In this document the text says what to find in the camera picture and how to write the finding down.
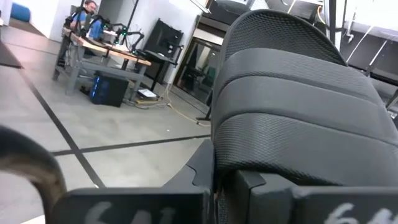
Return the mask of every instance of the black floor line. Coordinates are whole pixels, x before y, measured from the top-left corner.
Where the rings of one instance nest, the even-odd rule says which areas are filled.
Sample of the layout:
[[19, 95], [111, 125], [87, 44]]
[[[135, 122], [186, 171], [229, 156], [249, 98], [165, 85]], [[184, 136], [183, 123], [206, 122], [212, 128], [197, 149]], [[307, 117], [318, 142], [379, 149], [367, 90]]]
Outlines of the black floor line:
[[28, 77], [23, 73], [19, 72], [21, 77], [24, 79], [34, 96], [37, 98], [39, 103], [42, 105], [43, 109], [47, 114], [50, 116], [51, 120], [54, 122], [58, 130], [61, 132], [63, 138], [65, 138], [66, 142], [68, 143], [70, 149], [71, 149], [71, 154], [74, 154], [78, 161], [80, 162], [81, 166], [83, 166], [84, 170], [90, 177], [90, 179], [93, 181], [95, 185], [98, 187], [105, 187], [104, 183], [98, 176], [98, 174], [94, 171], [93, 167], [90, 165], [90, 163], [87, 161], [87, 159], [84, 157], [82, 151], [78, 148], [68, 131], [65, 129], [65, 127], [62, 125], [61, 121], [57, 118], [55, 113], [51, 110], [50, 106], [47, 104], [47, 102], [44, 100], [43, 96], [39, 93], [39, 91], [36, 89], [36, 87], [33, 85], [31, 80], [28, 79]]
[[46, 54], [51, 54], [51, 55], [58, 56], [58, 54], [51, 53], [51, 52], [46, 52], [44, 50], [37, 50], [37, 49], [30, 48], [30, 47], [25, 47], [25, 46], [21, 46], [21, 45], [17, 45], [17, 44], [10, 44], [10, 43], [6, 43], [6, 42], [3, 42], [3, 43], [8, 44], [8, 45], [12, 45], [12, 46], [16, 46], [16, 47], [22, 47], [22, 48], [25, 48], [25, 49], [35, 50], [35, 51], [38, 51], [38, 52], [43, 52], [43, 53], [46, 53]]
[[[89, 148], [80, 149], [80, 151], [82, 153], [99, 152], [99, 151], [107, 151], [107, 150], [112, 150], [112, 149], [122, 149], [122, 148], [127, 148], [127, 147], [136, 147], [136, 146], [148, 146], [148, 145], [153, 145], [153, 144], [162, 144], [162, 143], [168, 143], [168, 142], [177, 142], [177, 141], [185, 141], [185, 140], [208, 138], [208, 137], [210, 137], [209, 134], [204, 134], [204, 135], [199, 135], [199, 136], [190, 136], [190, 137], [182, 137], [182, 138], [161, 139], [161, 140], [155, 140], [155, 141], [117, 144], [117, 145], [111, 145], [111, 146], [89, 147]], [[73, 151], [65, 150], [65, 151], [53, 152], [52, 154], [54, 156], [66, 156], [66, 155], [73, 154]]]

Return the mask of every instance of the floor mat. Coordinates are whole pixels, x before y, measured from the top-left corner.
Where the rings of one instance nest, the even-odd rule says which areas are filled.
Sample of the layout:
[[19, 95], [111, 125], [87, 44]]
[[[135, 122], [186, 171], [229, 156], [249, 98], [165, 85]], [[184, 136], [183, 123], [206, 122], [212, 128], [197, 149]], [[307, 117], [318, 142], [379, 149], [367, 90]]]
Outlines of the floor mat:
[[10, 18], [8, 25], [11, 27], [14, 27], [14, 28], [17, 28], [20, 30], [24, 30], [26, 32], [31, 32], [33, 34], [41, 35], [44, 37], [44, 35], [40, 31], [38, 31], [32, 24], [30, 24], [28, 22], [19, 21], [17, 19]]
[[21, 63], [15, 58], [14, 54], [8, 49], [8, 47], [0, 41], [0, 65], [22, 68]]

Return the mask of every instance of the desk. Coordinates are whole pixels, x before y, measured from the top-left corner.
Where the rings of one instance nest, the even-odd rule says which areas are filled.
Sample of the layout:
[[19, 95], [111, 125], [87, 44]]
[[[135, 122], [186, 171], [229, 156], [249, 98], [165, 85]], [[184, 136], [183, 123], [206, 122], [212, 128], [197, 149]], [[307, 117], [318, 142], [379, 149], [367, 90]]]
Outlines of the desk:
[[[144, 78], [145, 70], [146, 70], [147, 66], [150, 66], [150, 62], [149, 61], [139, 59], [133, 54], [130, 54], [128, 52], [121, 52], [118, 49], [108, 50], [106, 47], [111, 47], [111, 48], [113, 48], [113, 47], [111, 45], [105, 45], [105, 44], [102, 44], [102, 43], [99, 43], [99, 42], [95, 42], [93, 40], [93, 42], [96, 44], [96, 45], [94, 45], [92, 43], [89, 43], [87, 40], [85, 40], [85, 39], [83, 39], [81, 37], [78, 37], [76, 34], [71, 33], [71, 31], [69, 29], [63, 28], [62, 31], [63, 31], [63, 39], [62, 39], [61, 48], [60, 48], [60, 51], [58, 53], [58, 57], [57, 57], [57, 62], [56, 63], [58, 63], [58, 60], [61, 57], [63, 57], [64, 53], [67, 51], [67, 48], [71, 44], [71, 42], [73, 42], [76, 45], [76, 52], [75, 52], [75, 54], [73, 56], [73, 59], [72, 59], [72, 61], [75, 64], [74, 64], [74, 66], [72, 66], [72, 71], [69, 74], [69, 81], [68, 81], [68, 86], [67, 86], [67, 90], [66, 90], [66, 94], [67, 95], [70, 95], [70, 94], [73, 93], [77, 81], [81, 80], [83, 78], [83, 77], [79, 77], [79, 70], [80, 70], [80, 68], [84, 68], [84, 69], [87, 69], [87, 70], [94, 70], [94, 71], [112, 73], [112, 74], [115, 74], [115, 75], [126, 77], [128, 80], [135, 80], [136, 81], [136, 85], [134, 87], [134, 92], [132, 93], [132, 96], [131, 96], [132, 99], [135, 98], [135, 94], [137, 93], [139, 85], [141, 84], [141, 81]], [[97, 63], [87, 62], [87, 61], [83, 60], [83, 55], [84, 55], [84, 52], [85, 52], [85, 48], [93, 49], [93, 50], [96, 50], [96, 51], [99, 51], [99, 52], [102, 52], [102, 53], [108, 53], [108, 56], [107, 56], [107, 58], [105, 58], [105, 60], [103, 60], [102, 65], [101, 64], [97, 64]], [[128, 59], [128, 60], [131, 60], [131, 61], [136, 62], [136, 63], [140, 63], [140, 64], [142, 64], [142, 67], [141, 67], [139, 73], [127, 72], [125, 70], [121, 70], [121, 69], [118, 69], [118, 68], [107, 67], [106, 65], [109, 62], [109, 55], [122, 57], [124, 59]], [[54, 75], [53, 75], [53, 80], [57, 80], [58, 76], [61, 73], [67, 75], [67, 72], [65, 71], [65, 69], [56, 64], [55, 65], [55, 72], [54, 72]]]
[[167, 71], [169, 65], [170, 64], [176, 65], [176, 63], [171, 58], [162, 56], [162, 55], [152, 52], [150, 50], [145, 50], [143, 52], [140, 52], [140, 54], [142, 54], [142, 56], [144, 56], [145, 59], [150, 60], [151, 62], [160, 64], [160, 68], [156, 73], [154, 82], [152, 83], [152, 86], [150, 87], [150, 91], [153, 92], [155, 90], [156, 83], [159, 81], [159, 78]]

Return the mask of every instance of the metal handle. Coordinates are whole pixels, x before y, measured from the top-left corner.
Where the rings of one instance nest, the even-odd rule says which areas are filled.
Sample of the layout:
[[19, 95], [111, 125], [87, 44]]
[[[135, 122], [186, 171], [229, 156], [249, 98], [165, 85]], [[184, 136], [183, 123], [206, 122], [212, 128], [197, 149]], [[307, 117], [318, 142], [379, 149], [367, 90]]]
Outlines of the metal handle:
[[33, 140], [0, 126], [0, 171], [28, 179], [43, 203], [46, 223], [67, 188], [61, 168], [51, 153]]

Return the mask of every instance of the cable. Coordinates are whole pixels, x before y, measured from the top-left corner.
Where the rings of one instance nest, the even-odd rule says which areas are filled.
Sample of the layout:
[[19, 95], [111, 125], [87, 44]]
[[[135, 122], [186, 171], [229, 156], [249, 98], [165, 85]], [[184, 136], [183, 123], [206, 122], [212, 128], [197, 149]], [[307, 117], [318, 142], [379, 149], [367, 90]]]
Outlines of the cable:
[[295, 3], [296, 3], [296, 0], [293, 0], [292, 4], [289, 7], [289, 10], [287, 11], [288, 14], [290, 14], [290, 12], [293, 9], [293, 6], [294, 6]]
[[356, 51], [356, 49], [358, 48], [358, 46], [361, 44], [361, 42], [365, 39], [365, 37], [370, 33], [370, 31], [373, 29], [374, 25], [371, 25], [368, 29], [368, 31], [366, 31], [365, 35], [363, 35], [362, 39], [358, 42], [358, 44], [355, 46], [354, 50], [351, 52], [351, 54], [349, 55], [348, 59], [347, 59], [347, 63], [348, 61], [351, 59], [351, 57], [353, 56], [354, 52]]
[[318, 18], [323, 24], [326, 24], [326, 22], [321, 17], [321, 10], [320, 10], [321, 8], [322, 6], [318, 6]]
[[[166, 89], [159, 96], [159, 99], [161, 99], [160, 101], [162, 101], [162, 100], [164, 100], [164, 95], [165, 95], [167, 103], [159, 103], [159, 101], [153, 102], [153, 101], [140, 101], [140, 100], [137, 100], [137, 103], [133, 103], [133, 102], [130, 102], [130, 101], [128, 101], [127, 103], [125, 102], [125, 103], [128, 104], [129, 106], [135, 106], [136, 108], [144, 109], [144, 110], [147, 110], [147, 109], [153, 108], [153, 107], [157, 107], [157, 106], [168, 106], [169, 108], [174, 110], [176, 113], [178, 113], [180, 116], [184, 117], [185, 119], [187, 119], [187, 120], [189, 120], [191, 122], [194, 122], [195, 124], [197, 124], [199, 126], [202, 126], [202, 127], [210, 127], [210, 125], [205, 125], [205, 124], [202, 124], [199, 121], [195, 121], [194, 119], [191, 119], [190, 117], [188, 117], [187, 115], [179, 112], [179, 110], [177, 110], [177, 109], [175, 109], [173, 107], [172, 100], [169, 97], [169, 93], [171, 91], [171, 87], [172, 87], [172, 84], [167, 84]], [[139, 105], [140, 103], [147, 103], [147, 104], [150, 104], [150, 105], [149, 106], [146, 106], [146, 105], [145, 106], [141, 106], [141, 105]]]

